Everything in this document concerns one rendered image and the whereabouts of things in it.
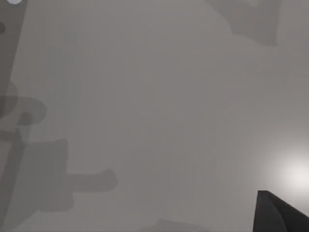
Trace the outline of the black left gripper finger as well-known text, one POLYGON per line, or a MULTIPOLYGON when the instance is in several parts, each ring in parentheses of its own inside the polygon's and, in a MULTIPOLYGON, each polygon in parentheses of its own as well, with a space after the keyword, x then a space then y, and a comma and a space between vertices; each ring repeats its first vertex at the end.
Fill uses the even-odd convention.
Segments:
POLYGON ((253 232, 309 232, 309 217, 272 192, 259 190, 253 232))

